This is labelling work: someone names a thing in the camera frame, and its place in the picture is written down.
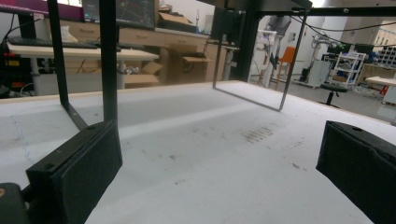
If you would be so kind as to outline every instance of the white wall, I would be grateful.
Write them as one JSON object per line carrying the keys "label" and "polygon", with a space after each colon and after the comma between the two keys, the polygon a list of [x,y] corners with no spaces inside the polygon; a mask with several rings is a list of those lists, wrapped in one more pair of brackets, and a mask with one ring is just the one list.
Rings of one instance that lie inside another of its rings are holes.
{"label": "white wall", "polygon": [[200,19],[198,21],[199,30],[202,31],[205,28],[206,15],[213,15],[215,7],[199,2],[197,0],[163,0],[166,5],[172,5],[173,12],[178,12],[185,16],[193,24],[196,22],[197,10],[199,9]]}
{"label": "white wall", "polygon": [[[4,35],[9,30],[9,27],[11,25],[11,20],[12,20],[11,14],[0,12],[0,38],[2,40],[3,40]],[[19,24],[20,24],[20,22],[18,20],[18,16],[15,16],[12,27],[17,27],[17,26],[19,26]],[[12,35],[20,35],[20,34],[21,34],[20,30],[15,30],[12,33]]]}
{"label": "white wall", "polygon": [[[323,22],[323,29],[329,30],[343,30],[347,23],[347,17],[325,17]],[[332,39],[341,40],[343,32],[332,32],[325,31],[325,33]],[[325,45],[320,46],[318,51],[317,59],[320,60],[323,54],[327,53],[327,47]]]}
{"label": "white wall", "polygon": [[[1,39],[3,39],[4,35],[8,32],[9,26],[11,25],[11,20],[12,20],[12,14],[0,12],[0,38]],[[20,25],[20,22],[18,20],[18,15],[15,15],[12,27],[15,28],[19,25]],[[45,25],[44,21],[37,21],[35,23],[35,33],[36,33],[37,37],[39,37],[39,38],[44,38],[44,39],[48,38],[46,25]],[[16,29],[11,34],[9,34],[9,36],[16,36],[16,35],[21,35],[21,32],[19,29]]]}

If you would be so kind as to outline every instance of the workbench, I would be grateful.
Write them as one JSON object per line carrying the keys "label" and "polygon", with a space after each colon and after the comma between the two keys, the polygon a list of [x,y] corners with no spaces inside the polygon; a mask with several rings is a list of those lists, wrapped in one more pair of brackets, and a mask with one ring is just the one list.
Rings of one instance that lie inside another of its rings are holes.
{"label": "workbench", "polygon": [[[37,58],[54,57],[52,47],[17,46],[8,43],[8,48],[13,54],[20,55],[22,58],[31,59],[36,95],[53,95],[59,93],[58,86],[56,85],[57,77],[54,74],[41,75],[38,72],[39,68],[37,66]],[[101,50],[64,48],[64,57],[66,59],[84,60],[78,63],[78,66],[82,67],[85,60],[99,60],[101,58]],[[125,61],[152,61],[158,58],[158,55],[138,49],[122,49],[121,52],[117,52],[117,60],[119,61],[119,73],[117,78],[118,89],[121,90],[125,88]],[[102,89],[102,78],[98,74],[67,74],[67,83],[70,93],[100,91]]]}
{"label": "workbench", "polygon": [[[282,97],[242,82],[218,88],[271,104]],[[70,95],[88,123],[101,92]],[[315,167],[326,120],[393,145],[395,127],[288,95],[281,112],[189,84],[118,94],[123,166],[87,223],[372,223]],[[56,96],[0,102],[0,182],[78,132]]]}

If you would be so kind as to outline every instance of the computer monitor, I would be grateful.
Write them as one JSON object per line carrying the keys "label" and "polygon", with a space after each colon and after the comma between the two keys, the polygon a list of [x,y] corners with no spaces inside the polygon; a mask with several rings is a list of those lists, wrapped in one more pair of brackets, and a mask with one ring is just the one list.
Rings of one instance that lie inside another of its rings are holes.
{"label": "computer monitor", "polygon": [[221,35],[226,35],[226,41],[229,44],[234,43],[239,47],[244,23],[244,12],[228,11],[224,8],[215,7],[210,38],[218,40],[222,38]]}
{"label": "computer monitor", "polygon": [[[99,0],[82,1],[85,21],[100,22]],[[155,28],[154,0],[117,0],[116,20],[120,27]]]}
{"label": "computer monitor", "polygon": [[365,53],[370,55],[373,52],[374,45],[367,45],[367,44],[356,44],[355,51],[358,53]]}
{"label": "computer monitor", "polygon": [[[59,17],[67,21],[84,21],[83,10],[76,4],[58,4]],[[45,0],[0,0],[0,11],[18,15],[33,16],[34,14],[49,15]]]}

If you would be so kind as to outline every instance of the orange object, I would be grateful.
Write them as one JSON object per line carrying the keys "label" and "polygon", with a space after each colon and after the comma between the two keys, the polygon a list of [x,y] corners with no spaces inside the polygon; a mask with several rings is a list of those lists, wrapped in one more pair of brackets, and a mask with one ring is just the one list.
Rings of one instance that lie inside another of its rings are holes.
{"label": "orange object", "polygon": [[283,53],[283,57],[279,59],[280,61],[280,66],[278,67],[278,72],[277,72],[277,78],[276,78],[276,86],[275,86],[275,90],[277,89],[277,84],[279,83],[279,78],[280,78],[280,71],[282,70],[282,65],[283,63],[288,63],[288,76],[290,75],[290,65],[291,62],[293,61],[293,57],[294,57],[294,53],[296,52],[296,48],[295,47],[287,47],[285,52]]}
{"label": "orange object", "polygon": [[382,90],[379,92],[381,95],[386,95],[387,94],[387,91],[388,91],[388,88],[389,88],[389,86],[384,86],[383,88],[382,88]]}

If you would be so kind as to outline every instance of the shelf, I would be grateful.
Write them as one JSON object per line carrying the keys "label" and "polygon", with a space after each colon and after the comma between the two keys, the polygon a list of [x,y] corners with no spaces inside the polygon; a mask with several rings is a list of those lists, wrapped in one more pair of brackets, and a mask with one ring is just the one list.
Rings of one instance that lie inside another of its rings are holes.
{"label": "shelf", "polygon": [[350,59],[350,60],[364,59],[363,56],[359,57],[359,56],[346,56],[346,55],[339,55],[338,58],[341,58],[341,59]]}
{"label": "shelf", "polygon": [[350,73],[358,73],[358,70],[348,70],[344,68],[334,68],[334,70],[343,71],[343,72],[350,72]]}

